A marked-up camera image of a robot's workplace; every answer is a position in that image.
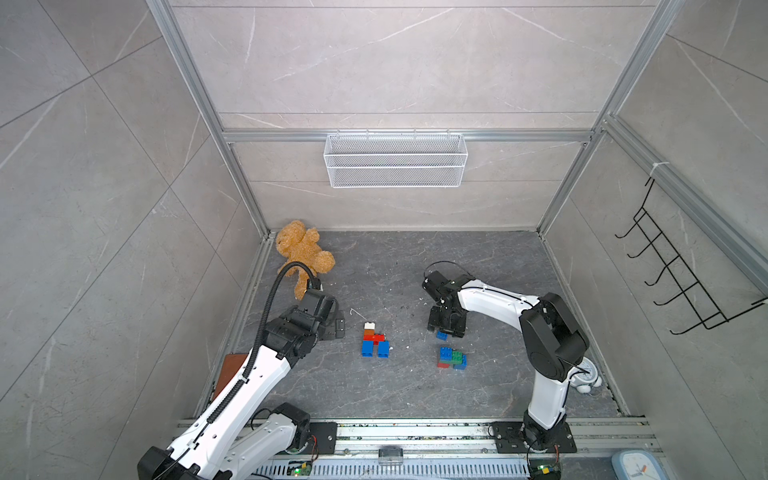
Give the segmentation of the brown block at left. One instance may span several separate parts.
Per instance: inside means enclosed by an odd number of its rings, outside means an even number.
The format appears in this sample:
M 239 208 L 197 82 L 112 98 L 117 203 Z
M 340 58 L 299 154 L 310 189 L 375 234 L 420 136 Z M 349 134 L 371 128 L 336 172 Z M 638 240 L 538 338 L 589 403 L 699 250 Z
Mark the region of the brown block at left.
M 246 353 L 232 353 L 224 357 L 224 361 L 216 381 L 212 399 L 215 400 L 225 389 L 228 383 L 242 369 L 248 355 Z

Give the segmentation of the black wall hook rack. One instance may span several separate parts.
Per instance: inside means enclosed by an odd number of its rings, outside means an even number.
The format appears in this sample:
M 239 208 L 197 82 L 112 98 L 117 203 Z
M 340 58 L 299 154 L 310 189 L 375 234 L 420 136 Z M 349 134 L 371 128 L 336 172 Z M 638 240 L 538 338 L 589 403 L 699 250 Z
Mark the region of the black wall hook rack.
M 682 336 L 696 329 L 711 331 L 766 307 L 767 297 L 763 296 L 750 302 L 745 309 L 737 313 L 727 314 L 723 310 L 694 272 L 692 264 L 684 258 L 681 251 L 674 245 L 647 208 L 654 185 L 654 179 L 648 179 L 645 182 L 645 194 L 640 206 L 631 217 L 631 224 L 623 233 L 615 234 L 614 238 L 625 240 L 635 233 L 639 234 L 643 240 L 642 247 L 635 253 L 626 253 L 625 256 L 628 259 L 638 259 L 647 252 L 651 252 L 660 262 L 660 268 L 655 279 L 644 281 L 647 287 L 655 287 L 665 278 L 672 282 L 674 292 L 663 301 L 654 300 L 654 306 L 664 307 L 678 299 L 683 299 L 692 311 L 694 320 L 689 326 L 677 330 L 670 329 L 669 333 L 673 336 Z

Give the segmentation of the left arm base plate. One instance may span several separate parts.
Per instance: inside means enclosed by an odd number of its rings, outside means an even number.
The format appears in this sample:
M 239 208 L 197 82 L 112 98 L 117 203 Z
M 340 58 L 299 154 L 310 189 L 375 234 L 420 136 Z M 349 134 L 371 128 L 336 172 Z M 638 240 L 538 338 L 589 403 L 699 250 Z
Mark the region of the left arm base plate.
M 297 427 L 292 444 L 286 449 L 290 454 L 335 453 L 338 424 L 336 422 L 310 422 Z

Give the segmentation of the green lego brick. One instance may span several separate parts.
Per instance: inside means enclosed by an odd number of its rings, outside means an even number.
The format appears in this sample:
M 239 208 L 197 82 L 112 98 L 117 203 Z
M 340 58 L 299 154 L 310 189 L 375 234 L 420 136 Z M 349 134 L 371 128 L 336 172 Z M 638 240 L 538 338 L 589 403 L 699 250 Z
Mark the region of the green lego brick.
M 461 365 L 464 361 L 464 354 L 449 348 L 442 348 L 438 356 L 439 368 L 452 368 L 454 365 Z

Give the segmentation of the aluminium front rail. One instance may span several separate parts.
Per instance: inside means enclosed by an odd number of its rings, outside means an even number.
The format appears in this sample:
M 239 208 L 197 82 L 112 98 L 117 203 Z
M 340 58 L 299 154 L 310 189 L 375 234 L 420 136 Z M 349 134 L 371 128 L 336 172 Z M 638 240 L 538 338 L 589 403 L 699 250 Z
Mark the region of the aluminium front rail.
M 251 420 L 245 433 L 266 418 Z M 299 464 L 312 468 L 310 479 L 333 478 L 525 478 L 531 463 L 575 458 L 610 458 L 624 450 L 660 456 L 662 448 L 641 418 L 584 418 L 567 421 L 576 453 L 500 454 L 489 427 L 513 419 L 320 419 L 336 422 L 334 454 L 305 455 L 282 451 L 254 471 L 255 476 L 292 479 Z

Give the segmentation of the brown teddy bear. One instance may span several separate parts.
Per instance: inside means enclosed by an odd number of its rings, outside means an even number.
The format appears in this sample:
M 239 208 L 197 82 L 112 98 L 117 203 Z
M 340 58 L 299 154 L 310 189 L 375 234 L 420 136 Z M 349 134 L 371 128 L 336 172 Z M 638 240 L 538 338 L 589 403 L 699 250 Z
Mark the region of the brown teddy bear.
M 276 237 L 276 248 L 286 258 L 285 264 L 301 262 L 314 275 L 330 272 L 336 264 L 333 254 L 319 245 L 319 232 L 316 228 L 307 228 L 300 220 L 286 225 Z

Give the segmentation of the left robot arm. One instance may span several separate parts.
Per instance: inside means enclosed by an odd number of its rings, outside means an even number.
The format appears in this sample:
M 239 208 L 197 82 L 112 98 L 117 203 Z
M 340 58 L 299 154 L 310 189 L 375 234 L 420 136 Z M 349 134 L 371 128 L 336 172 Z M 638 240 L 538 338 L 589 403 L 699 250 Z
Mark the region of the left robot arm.
M 262 320 L 245 363 L 221 394 L 167 448 L 151 447 L 137 465 L 141 479 L 245 479 L 258 466 L 287 450 L 302 450 L 310 436 L 310 416 L 287 403 L 271 411 L 261 425 L 243 430 L 263 400 L 321 340 L 343 335 L 338 302 L 323 292 L 321 281 L 303 262 L 279 271 L 267 299 L 292 269 L 308 275 L 298 305 L 275 319 Z

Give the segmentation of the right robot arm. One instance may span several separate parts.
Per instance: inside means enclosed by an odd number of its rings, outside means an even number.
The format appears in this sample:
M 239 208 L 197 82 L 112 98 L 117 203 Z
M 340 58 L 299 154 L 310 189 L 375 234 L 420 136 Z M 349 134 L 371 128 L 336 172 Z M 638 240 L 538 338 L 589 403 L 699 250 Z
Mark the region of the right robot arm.
M 422 288 L 434 301 L 427 324 L 430 332 L 462 338 L 470 312 L 521 332 L 535 370 L 521 437 L 535 452 L 553 447 L 556 436 L 565 431 L 569 385 L 582 372 L 580 364 L 590 346 L 565 301 L 554 293 L 536 297 L 509 292 L 470 274 L 448 279 L 438 271 L 424 276 Z

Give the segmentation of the white alarm clock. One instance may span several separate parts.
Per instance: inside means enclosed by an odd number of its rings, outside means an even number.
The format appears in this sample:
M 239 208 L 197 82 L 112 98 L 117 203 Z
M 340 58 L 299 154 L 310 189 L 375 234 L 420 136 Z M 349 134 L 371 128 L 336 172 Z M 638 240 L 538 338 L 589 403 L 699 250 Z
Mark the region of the white alarm clock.
M 569 384 L 581 394 L 589 394 L 603 384 L 596 364 L 587 357 L 572 369 Z

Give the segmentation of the blue lego brick bottom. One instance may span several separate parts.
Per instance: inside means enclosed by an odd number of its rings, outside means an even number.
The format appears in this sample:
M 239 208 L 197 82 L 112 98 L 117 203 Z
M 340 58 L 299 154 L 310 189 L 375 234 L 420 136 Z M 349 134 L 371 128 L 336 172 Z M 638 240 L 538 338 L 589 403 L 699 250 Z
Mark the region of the blue lego brick bottom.
M 390 343 L 386 340 L 379 341 L 376 352 L 379 358 L 388 358 L 390 355 Z

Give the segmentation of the blue-rimmed clock on rail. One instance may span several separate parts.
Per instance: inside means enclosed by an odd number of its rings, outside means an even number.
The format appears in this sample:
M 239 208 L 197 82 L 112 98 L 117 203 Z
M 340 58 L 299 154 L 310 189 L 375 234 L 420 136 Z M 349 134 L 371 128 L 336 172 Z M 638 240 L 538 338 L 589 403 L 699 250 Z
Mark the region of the blue-rimmed clock on rail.
M 619 480 L 667 480 L 658 460 L 645 450 L 624 450 L 615 453 L 611 463 Z

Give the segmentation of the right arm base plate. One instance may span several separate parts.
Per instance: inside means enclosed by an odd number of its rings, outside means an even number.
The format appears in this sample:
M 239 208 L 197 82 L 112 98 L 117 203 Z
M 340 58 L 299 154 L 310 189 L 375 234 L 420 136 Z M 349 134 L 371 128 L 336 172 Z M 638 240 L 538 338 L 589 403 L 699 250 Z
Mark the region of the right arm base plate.
M 549 430 L 536 422 L 497 421 L 490 425 L 489 432 L 500 454 L 577 452 L 570 425 L 565 421 Z

